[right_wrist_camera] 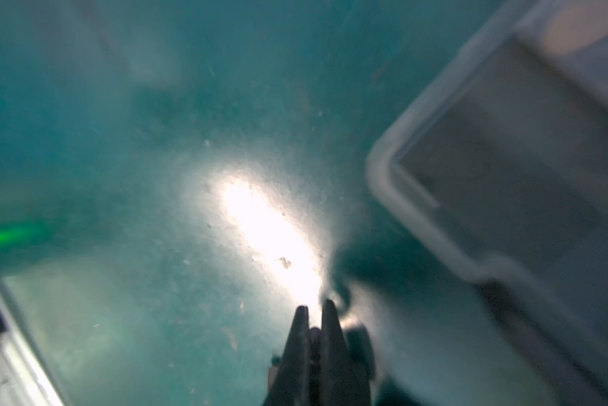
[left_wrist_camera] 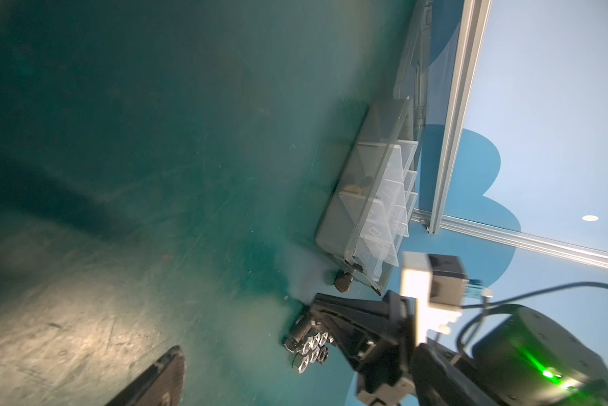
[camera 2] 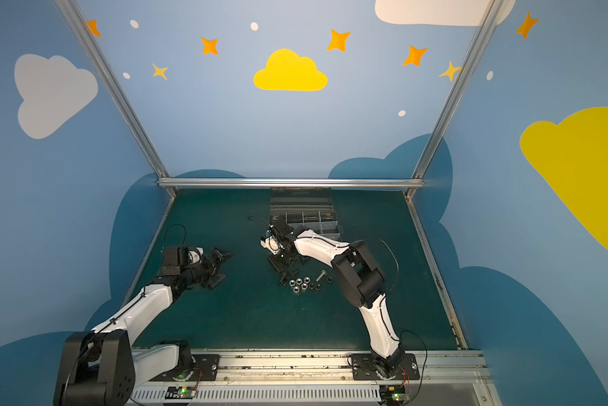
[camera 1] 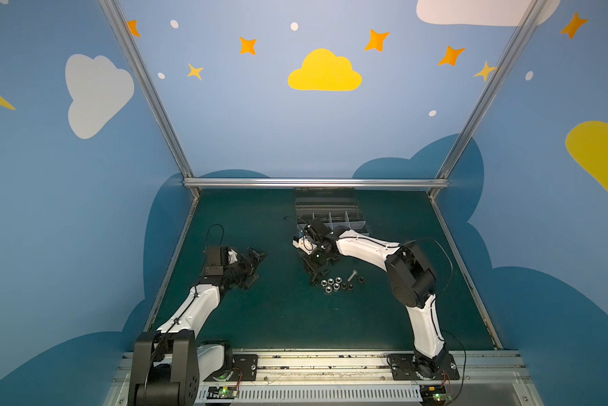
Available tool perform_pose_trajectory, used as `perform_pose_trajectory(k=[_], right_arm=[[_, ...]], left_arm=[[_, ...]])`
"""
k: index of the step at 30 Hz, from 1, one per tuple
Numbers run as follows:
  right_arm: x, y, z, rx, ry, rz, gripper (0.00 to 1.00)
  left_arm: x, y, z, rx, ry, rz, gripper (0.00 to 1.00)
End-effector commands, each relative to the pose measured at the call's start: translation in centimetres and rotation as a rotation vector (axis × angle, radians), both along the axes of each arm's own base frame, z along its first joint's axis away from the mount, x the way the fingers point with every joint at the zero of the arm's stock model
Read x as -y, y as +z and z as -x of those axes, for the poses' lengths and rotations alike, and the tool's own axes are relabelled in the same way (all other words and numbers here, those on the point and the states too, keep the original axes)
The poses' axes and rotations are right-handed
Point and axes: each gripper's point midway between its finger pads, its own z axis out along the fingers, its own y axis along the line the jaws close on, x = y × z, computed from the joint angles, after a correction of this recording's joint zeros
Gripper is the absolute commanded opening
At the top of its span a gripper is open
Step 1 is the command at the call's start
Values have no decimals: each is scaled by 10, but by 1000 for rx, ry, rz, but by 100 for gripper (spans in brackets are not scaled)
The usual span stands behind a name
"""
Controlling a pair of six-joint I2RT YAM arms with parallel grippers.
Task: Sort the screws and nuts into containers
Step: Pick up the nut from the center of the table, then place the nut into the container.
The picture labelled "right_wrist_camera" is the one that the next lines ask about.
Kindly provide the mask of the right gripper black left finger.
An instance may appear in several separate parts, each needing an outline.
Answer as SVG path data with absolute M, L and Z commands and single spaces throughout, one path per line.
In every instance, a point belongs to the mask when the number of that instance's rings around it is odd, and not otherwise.
M 309 330 L 308 308 L 299 306 L 295 310 L 276 377 L 263 405 L 310 404 Z

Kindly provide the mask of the black bolt with head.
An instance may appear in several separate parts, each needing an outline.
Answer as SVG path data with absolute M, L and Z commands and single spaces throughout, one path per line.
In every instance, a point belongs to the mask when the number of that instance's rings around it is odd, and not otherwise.
M 322 405 L 320 400 L 320 375 L 321 375 L 321 324 L 319 326 L 311 326 L 309 321 L 309 337 L 311 344 L 310 352 L 310 404 Z M 376 375 L 375 357 L 369 334 L 364 326 L 355 326 L 354 328 L 342 328 L 344 339 L 349 348 L 351 358 L 366 367 L 367 378 L 370 386 Z M 268 368 L 268 390 L 273 385 L 273 380 L 276 377 L 278 366 L 281 362 L 281 356 L 278 356 L 272 361 L 272 365 Z

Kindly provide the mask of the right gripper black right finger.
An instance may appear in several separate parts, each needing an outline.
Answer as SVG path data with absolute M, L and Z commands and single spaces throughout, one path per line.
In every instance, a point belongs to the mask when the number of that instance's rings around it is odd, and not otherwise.
M 322 405 L 370 405 L 366 367 L 353 360 L 334 302 L 322 306 L 320 400 Z

